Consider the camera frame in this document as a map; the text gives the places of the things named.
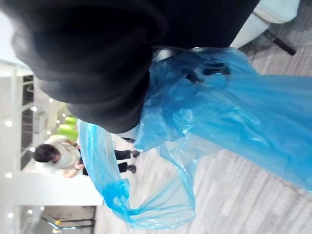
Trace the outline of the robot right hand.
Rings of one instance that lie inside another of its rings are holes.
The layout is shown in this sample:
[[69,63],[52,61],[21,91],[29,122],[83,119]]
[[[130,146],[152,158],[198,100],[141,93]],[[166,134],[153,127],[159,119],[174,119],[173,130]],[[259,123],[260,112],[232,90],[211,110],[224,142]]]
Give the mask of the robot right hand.
[[13,49],[77,118],[135,142],[156,46],[231,45],[256,0],[3,0]]

